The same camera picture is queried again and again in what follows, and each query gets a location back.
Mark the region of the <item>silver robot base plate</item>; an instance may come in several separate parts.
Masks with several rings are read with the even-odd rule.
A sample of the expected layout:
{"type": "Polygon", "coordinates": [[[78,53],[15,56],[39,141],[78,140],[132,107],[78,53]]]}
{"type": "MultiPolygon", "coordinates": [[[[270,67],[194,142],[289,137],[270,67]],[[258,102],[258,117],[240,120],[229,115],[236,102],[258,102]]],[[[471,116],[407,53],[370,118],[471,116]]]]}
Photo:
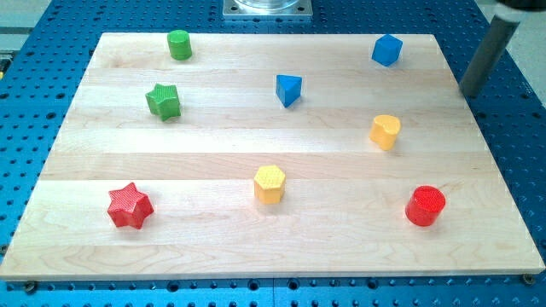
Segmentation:
{"type": "Polygon", "coordinates": [[[311,0],[223,0],[224,18],[311,18],[311,0]]]}

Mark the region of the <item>black robot arm end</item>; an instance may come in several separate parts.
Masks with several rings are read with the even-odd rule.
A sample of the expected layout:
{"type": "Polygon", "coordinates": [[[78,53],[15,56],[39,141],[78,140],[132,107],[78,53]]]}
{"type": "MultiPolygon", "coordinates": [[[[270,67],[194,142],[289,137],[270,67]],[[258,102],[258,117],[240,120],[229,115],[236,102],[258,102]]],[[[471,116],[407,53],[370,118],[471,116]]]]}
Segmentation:
{"type": "Polygon", "coordinates": [[[497,0],[499,3],[527,12],[542,12],[546,10],[546,0],[497,0]]]}

